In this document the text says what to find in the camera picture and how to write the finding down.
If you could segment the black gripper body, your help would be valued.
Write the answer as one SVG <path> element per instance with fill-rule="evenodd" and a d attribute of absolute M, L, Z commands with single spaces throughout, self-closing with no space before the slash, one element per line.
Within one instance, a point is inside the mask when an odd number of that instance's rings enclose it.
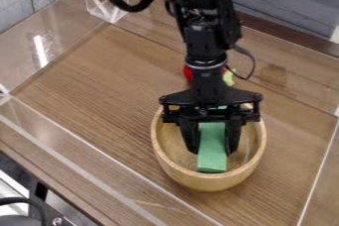
<path fill-rule="evenodd" d="M 243 125 L 258 122 L 263 96 L 226 85 L 223 67 L 191 69 L 194 78 L 189 87 L 159 99 L 163 122 L 179 124 L 181 118 L 195 122 L 230 122 L 241 119 Z"/>

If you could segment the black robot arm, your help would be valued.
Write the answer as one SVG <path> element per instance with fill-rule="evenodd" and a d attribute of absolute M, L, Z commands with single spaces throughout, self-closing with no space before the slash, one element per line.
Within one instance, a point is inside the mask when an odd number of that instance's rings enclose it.
<path fill-rule="evenodd" d="M 154 0 L 131 5 L 125 0 L 109 0 L 119 9 L 137 13 Z M 203 123 L 222 123 L 226 152 L 239 147 L 242 128 L 261 118 L 259 93 L 229 86 L 225 70 L 229 68 L 229 50 L 245 53 L 238 46 L 243 36 L 234 0 L 165 0 L 167 12 L 175 17 L 187 46 L 186 66 L 191 68 L 190 88 L 159 98 L 163 121 L 181 127 L 187 149 L 199 152 L 203 142 Z"/>

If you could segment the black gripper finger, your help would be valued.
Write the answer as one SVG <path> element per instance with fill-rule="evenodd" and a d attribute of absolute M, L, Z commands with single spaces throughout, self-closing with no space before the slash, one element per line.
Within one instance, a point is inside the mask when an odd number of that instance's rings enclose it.
<path fill-rule="evenodd" d="M 199 123 L 189 119 L 181 118 L 179 126 L 187 149 L 193 154 L 198 154 L 201 146 Z"/>
<path fill-rule="evenodd" d="M 227 124 L 227 153 L 233 154 L 239 148 L 241 136 L 242 136 L 243 121 L 241 119 L 233 119 Z"/>

